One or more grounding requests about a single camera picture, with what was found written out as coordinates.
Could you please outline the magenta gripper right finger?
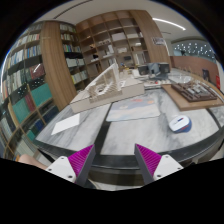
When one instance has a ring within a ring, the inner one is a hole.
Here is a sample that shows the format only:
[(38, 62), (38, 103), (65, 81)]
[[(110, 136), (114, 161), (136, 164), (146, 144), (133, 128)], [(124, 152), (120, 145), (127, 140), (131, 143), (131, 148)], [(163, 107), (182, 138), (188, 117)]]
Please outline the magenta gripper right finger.
[(145, 185), (182, 169), (182, 166), (170, 155), (159, 155), (139, 144), (135, 145), (134, 154)]

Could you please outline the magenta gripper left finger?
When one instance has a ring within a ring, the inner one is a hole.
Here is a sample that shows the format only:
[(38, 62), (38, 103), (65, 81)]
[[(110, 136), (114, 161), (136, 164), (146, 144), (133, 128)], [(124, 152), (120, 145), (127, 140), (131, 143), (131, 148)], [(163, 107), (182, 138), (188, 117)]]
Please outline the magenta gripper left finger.
[(68, 157), (60, 156), (46, 168), (46, 171), (79, 186), (84, 186), (95, 155), (95, 145), (90, 145)]

